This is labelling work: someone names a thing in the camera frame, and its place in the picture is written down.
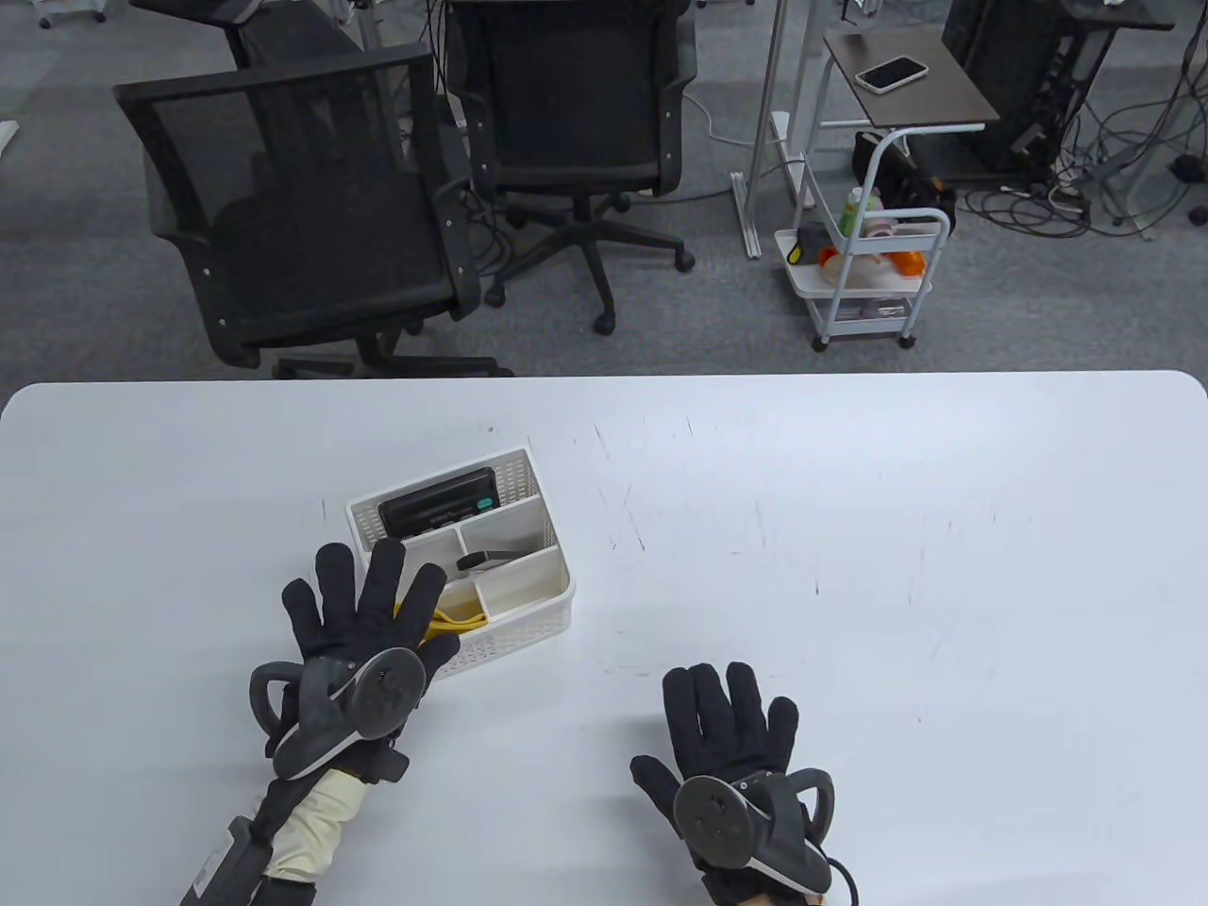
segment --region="black bag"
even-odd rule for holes
[[[881,135],[871,132],[855,134],[855,150],[852,151],[852,173],[864,182],[872,162],[872,152],[881,141]],[[957,192],[941,180],[920,168],[914,161],[901,152],[896,145],[885,149],[877,168],[877,191],[885,208],[939,208],[948,215],[952,232],[957,232]],[[907,217],[907,220],[925,220],[925,217]]]

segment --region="white phone case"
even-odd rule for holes
[[[913,57],[907,57],[907,59],[910,59],[913,63],[918,63],[918,60],[914,59]],[[890,62],[892,60],[885,60],[885,63],[890,63]],[[859,85],[866,92],[872,92],[873,94],[888,94],[889,92],[894,91],[895,88],[901,88],[904,85],[910,85],[911,82],[917,82],[919,79],[922,79],[923,76],[925,76],[928,74],[928,71],[929,71],[925,64],[918,63],[920,66],[923,66],[923,69],[920,69],[914,75],[906,76],[905,79],[901,79],[901,80],[894,82],[893,85],[887,85],[884,88],[877,88],[875,86],[869,85],[864,80],[864,76],[867,75],[869,72],[872,72],[873,70],[879,69],[881,66],[885,65],[885,63],[878,63],[876,66],[872,66],[870,69],[864,70],[864,72],[856,72],[855,76],[854,76],[854,79],[852,81],[854,81],[856,85]]]

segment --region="orange object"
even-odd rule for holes
[[[902,277],[922,277],[927,273],[927,259],[918,251],[890,251],[885,255],[894,269]]]

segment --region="brown shelf top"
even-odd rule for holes
[[[829,31],[826,47],[864,108],[865,116],[878,129],[992,123],[998,120],[994,108],[948,53],[937,30]],[[928,68],[928,74],[888,94],[873,94],[855,83],[859,72],[901,56],[917,59]]]

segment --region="black office chair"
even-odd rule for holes
[[[273,373],[505,373],[494,359],[393,355],[403,330],[478,306],[469,165],[441,140],[432,77],[410,45],[114,89],[150,158],[152,232],[184,257],[223,362],[354,339],[359,364],[300,356]]]
[[[507,222],[554,227],[496,277],[486,301],[504,304],[505,284],[570,245],[582,249],[604,302],[597,333],[616,329],[612,291],[597,243],[675,251],[684,240],[605,220],[629,207],[626,192],[670,192],[681,169],[684,87],[696,77],[690,0],[451,2],[449,88],[461,99],[474,184],[487,198],[509,192],[563,196],[568,213],[506,199]],[[592,196],[603,201],[592,203]]]

